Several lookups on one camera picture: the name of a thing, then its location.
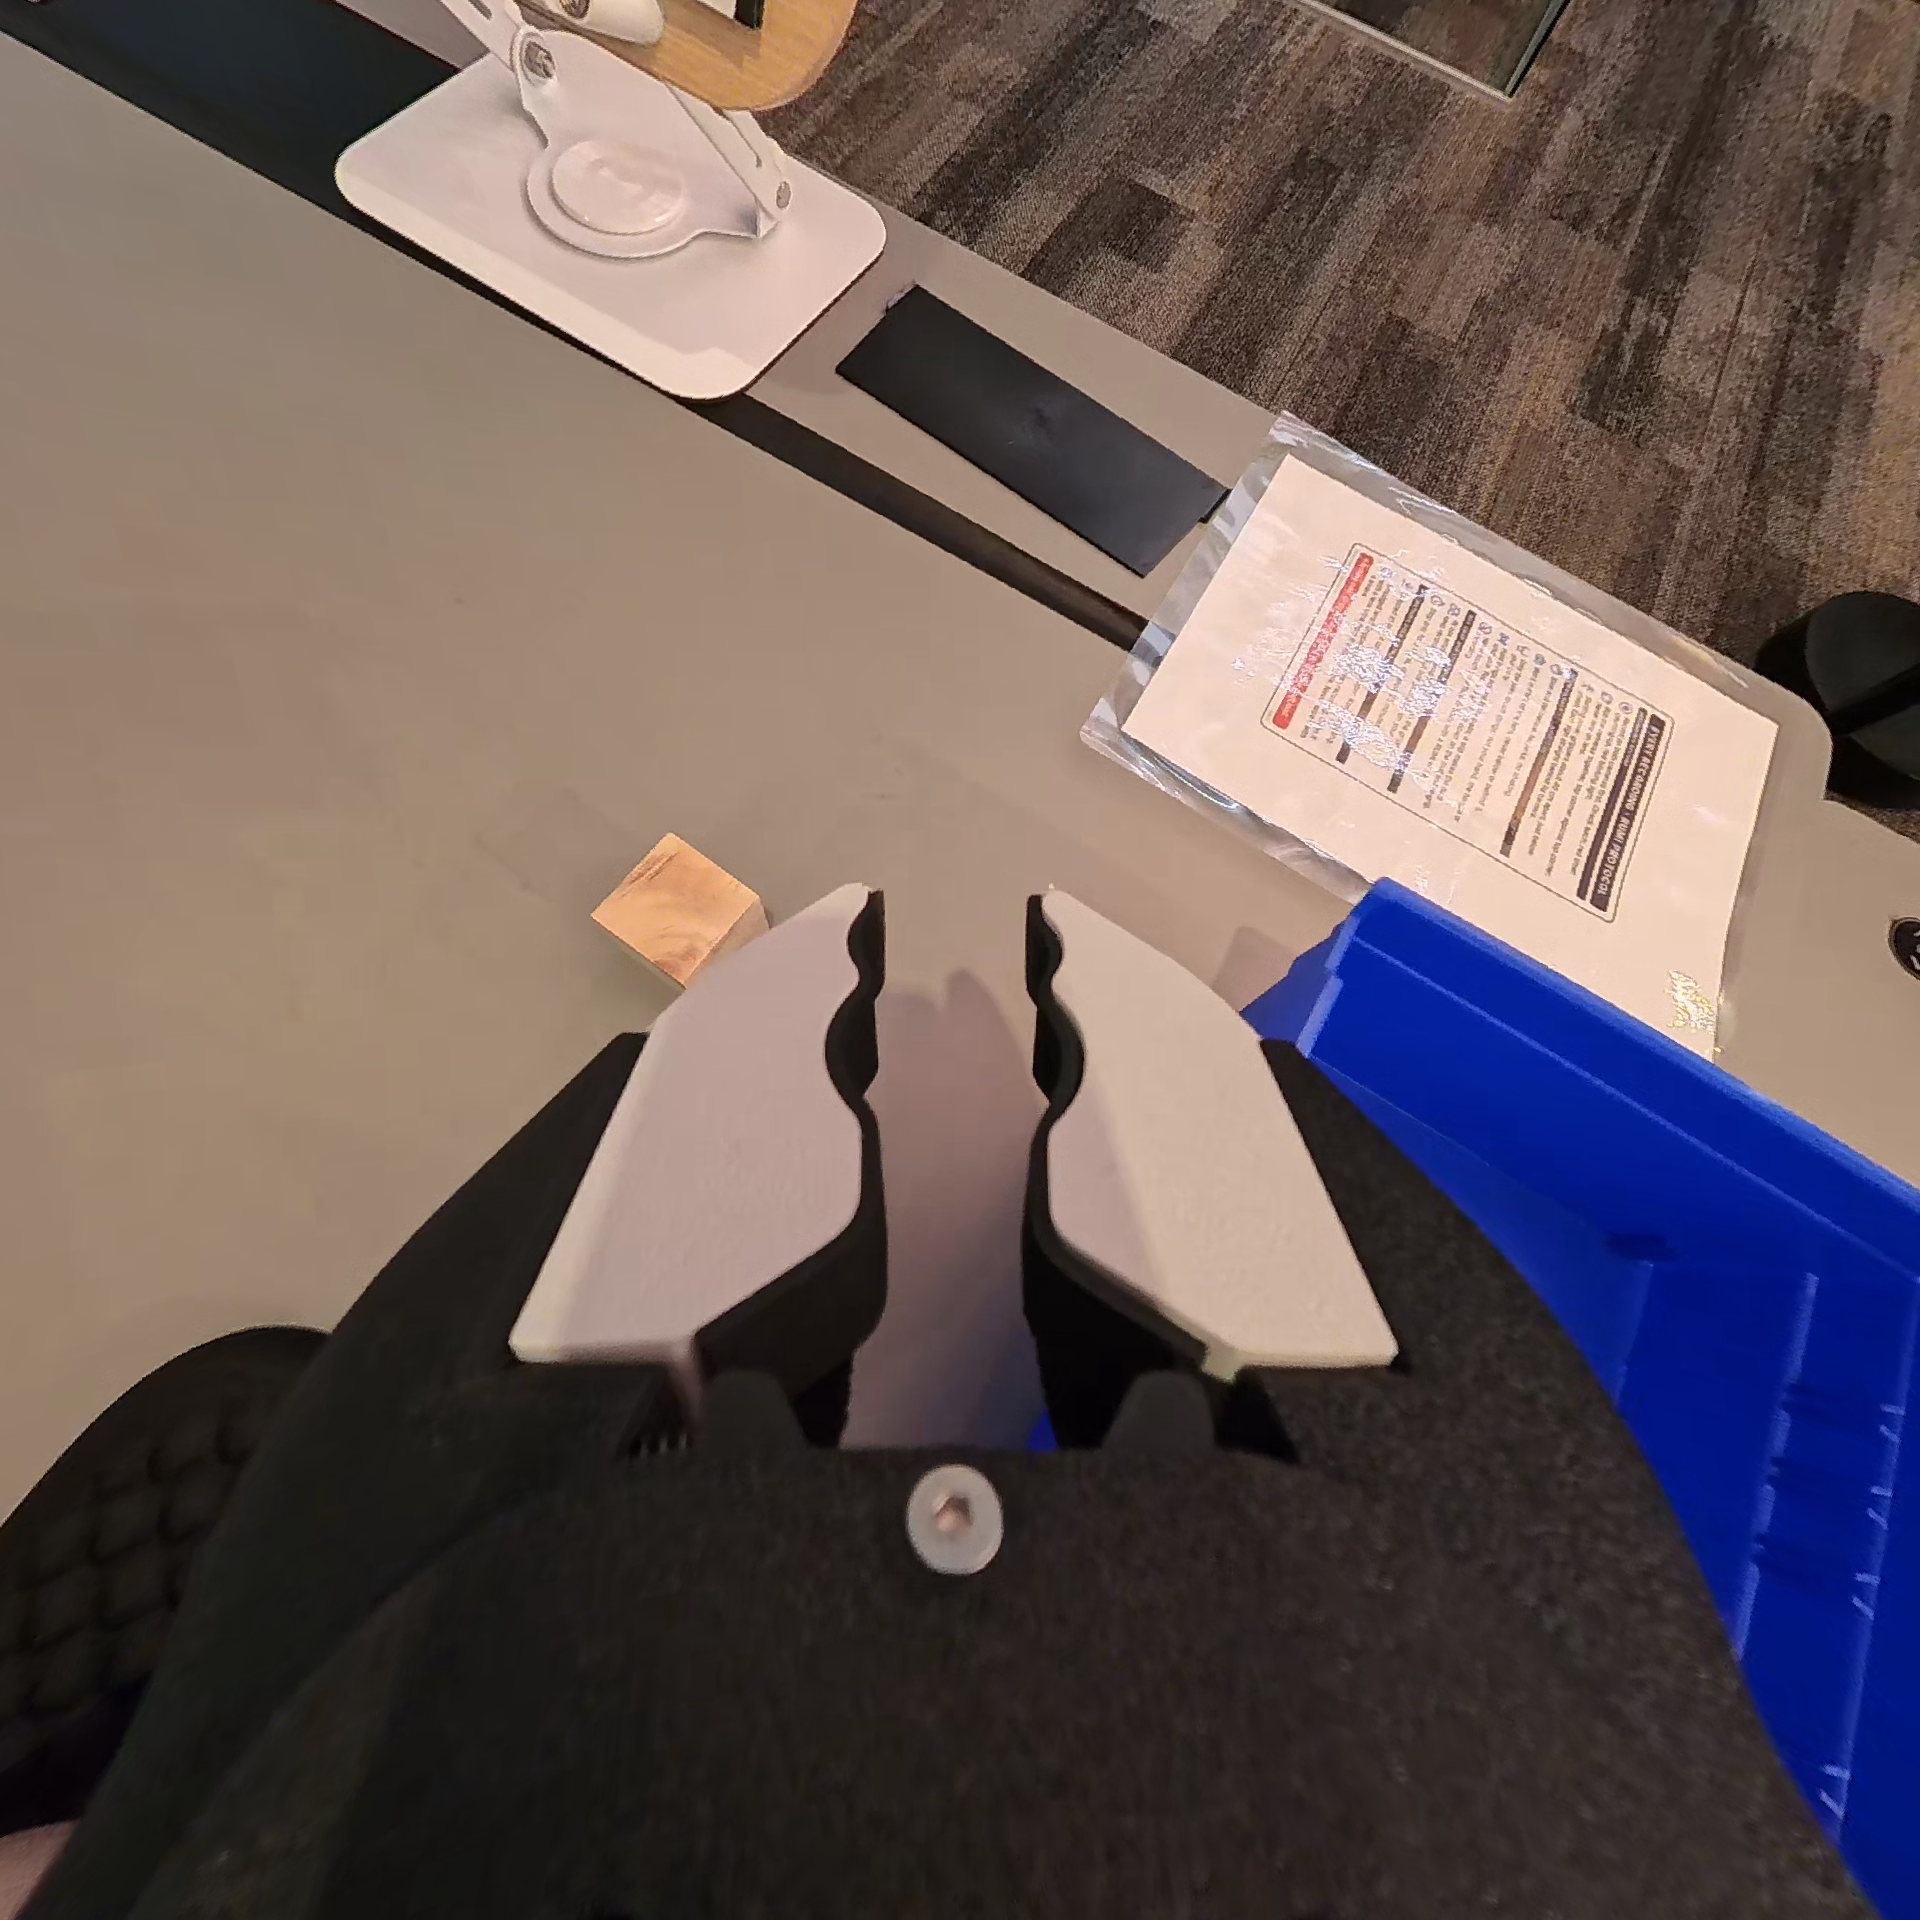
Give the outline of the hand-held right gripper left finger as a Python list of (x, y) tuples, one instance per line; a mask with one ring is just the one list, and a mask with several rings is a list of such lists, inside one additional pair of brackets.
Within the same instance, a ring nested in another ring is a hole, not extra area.
[(882, 892), (848, 882), (699, 973), (639, 1042), (510, 1333), (531, 1365), (635, 1363), (683, 1404), (773, 1378), (848, 1429), (890, 1284)]

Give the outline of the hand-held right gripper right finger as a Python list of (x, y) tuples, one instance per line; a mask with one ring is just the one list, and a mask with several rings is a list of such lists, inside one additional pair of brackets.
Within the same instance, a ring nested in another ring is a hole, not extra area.
[(1061, 887), (1027, 903), (1043, 1262), (1196, 1373), (1402, 1355), (1254, 1029)]

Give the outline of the wooden cube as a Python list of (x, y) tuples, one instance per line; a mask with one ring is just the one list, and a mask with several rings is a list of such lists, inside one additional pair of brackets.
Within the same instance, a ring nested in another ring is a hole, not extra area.
[(591, 923), (675, 989), (771, 931), (755, 889), (675, 833), (591, 909)]

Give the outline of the blue plastic bin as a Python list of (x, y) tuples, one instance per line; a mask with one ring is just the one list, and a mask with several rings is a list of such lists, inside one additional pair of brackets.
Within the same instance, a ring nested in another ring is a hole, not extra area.
[[(1916, 1189), (1392, 881), (1238, 1012), (1399, 1340), (1456, 1410), (1390, 1468), (1510, 1445), (1525, 1333), (1578, 1355), (1660, 1483), (1774, 1750), (1867, 1902), (1916, 1916)], [(1180, 1365), (1035, 1250), (1051, 1438), (1184, 1373), (1256, 1450), (1285, 1390), (1378, 1372)]]

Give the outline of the paper sheet in plastic sleeve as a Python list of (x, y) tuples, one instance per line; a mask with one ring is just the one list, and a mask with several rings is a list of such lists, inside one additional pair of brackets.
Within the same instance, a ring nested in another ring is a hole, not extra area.
[(1704, 646), (1278, 415), (1080, 738), (1710, 1060), (1780, 732)]

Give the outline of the black round floor object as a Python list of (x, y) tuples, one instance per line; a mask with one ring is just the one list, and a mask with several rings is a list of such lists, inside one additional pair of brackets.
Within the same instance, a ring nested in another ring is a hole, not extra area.
[(1843, 591), (1770, 636), (1757, 673), (1819, 716), (1831, 795), (1918, 809), (1918, 604)]

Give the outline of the instruction sheet on wooden stand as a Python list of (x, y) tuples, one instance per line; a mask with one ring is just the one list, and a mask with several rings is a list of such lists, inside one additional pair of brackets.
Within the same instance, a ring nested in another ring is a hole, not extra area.
[(357, 140), (342, 196), (662, 394), (748, 390), (879, 260), (874, 203), (757, 113), (854, 2), (447, 4), (487, 53)]

